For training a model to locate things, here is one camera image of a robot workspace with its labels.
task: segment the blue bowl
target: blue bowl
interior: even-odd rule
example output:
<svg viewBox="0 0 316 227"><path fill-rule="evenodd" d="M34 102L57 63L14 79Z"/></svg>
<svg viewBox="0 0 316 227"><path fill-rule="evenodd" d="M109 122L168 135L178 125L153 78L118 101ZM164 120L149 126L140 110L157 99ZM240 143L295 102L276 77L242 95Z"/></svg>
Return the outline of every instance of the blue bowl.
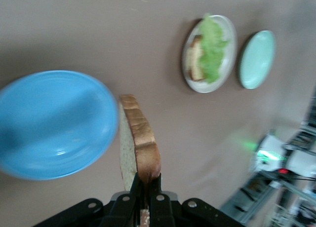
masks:
<svg viewBox="0 0 316 227"><path fill-rule="evenodd" d="M0 169L31 180L73 174L107 150L117 129L116 101L95 78L25 76L0 91Z"/></svg>

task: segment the red light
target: red light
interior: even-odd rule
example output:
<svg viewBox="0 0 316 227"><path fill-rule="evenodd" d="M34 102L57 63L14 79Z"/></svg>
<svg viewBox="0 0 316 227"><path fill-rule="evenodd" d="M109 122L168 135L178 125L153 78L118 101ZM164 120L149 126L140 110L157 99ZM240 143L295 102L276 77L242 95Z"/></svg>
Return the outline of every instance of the red light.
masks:
<svg viewBox="0 0 316 227"><path fill-rule="evenodd" d="M287 174L287 173L288 173L288 169L280 168L280 169L278 170L278 172L279 172L280 174Z"/></svg>

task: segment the blue plate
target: blue plate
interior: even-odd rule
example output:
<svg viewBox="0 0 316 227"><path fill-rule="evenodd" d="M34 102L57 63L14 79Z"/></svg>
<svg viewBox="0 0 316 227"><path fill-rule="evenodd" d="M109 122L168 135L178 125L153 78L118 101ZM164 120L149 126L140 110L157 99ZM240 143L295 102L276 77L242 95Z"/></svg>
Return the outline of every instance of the blue plate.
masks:
<svg viewBox="0 0 316 227"><path fill-rule="evenodd" d="M0 91L0 169L32 180L70 175L96 161L117 128L116 101L93 77L25 76Z"/></svg>
<svg viewBox="0 0 316 227"><path fill-rule="evenodd" d="M271 31L260 31L248 42L244 49L239 77L247 89L257 88L269 74L276 53L276 41Z"/></svg>

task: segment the plate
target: plate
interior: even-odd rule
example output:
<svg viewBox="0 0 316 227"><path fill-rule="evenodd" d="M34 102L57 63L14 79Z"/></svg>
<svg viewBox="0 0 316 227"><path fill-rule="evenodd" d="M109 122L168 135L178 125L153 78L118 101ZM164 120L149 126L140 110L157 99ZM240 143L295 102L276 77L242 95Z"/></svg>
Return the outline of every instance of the plate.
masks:
<svg viewBox="0 0 316 227"><path fill-rule="evenodd" d="M187 81L189 87L199 93L208 93L218 89L224 82L232 71L232 68L235 63L236 53L237 53L237 35L236 30L232 22L225 16L221 15L212 15L210 16L217 24L221 26L223 29L223 40L228 40L229 43L224 49L225 56L223 58L222 64L219 69L220 78L213 82L207 83L206 81L193 81L189 76L189 57L188 57L188 49L194 38L197 35L200 35L199 25L200 22L193 28L189 37L184 45L184 49L182 52L182 72L185 80Z"/></svg>
<svg viewBox="0 0 316 227"><path fill-rule="evenodd" d="M267 78L276 53L276 41L271 31L260 31L250 38L239 65L243 87L254 89Z"/></svg>
<svg viewBox="0 0 316 227"><path fill-rule="evenodd" d="M96 161L118 128L108 88L73 71L22 77L0 91L0 169L12 176L48 180Z"/></svg>

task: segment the sandwich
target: sandwich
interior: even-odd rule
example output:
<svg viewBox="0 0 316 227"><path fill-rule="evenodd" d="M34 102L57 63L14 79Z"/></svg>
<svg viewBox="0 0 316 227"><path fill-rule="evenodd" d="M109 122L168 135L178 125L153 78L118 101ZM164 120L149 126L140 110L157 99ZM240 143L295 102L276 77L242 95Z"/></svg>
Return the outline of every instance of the sandwich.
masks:
<svg viewBox="0 0 316 227"><path fill-rule="evenodd" d="M120 167L126 190L130 190L135 173L149 184L160 175L161 162L154 133L133 95L119 98Z"/></svg>
<svg viewBox="0 0 316 227"><path fill-rule="evenodd" d="M223 40L224 32L209 14L198 25L196 35L187 51L187 68L193 81L213 83L220 78L220 66L228 41Z"/></svg>

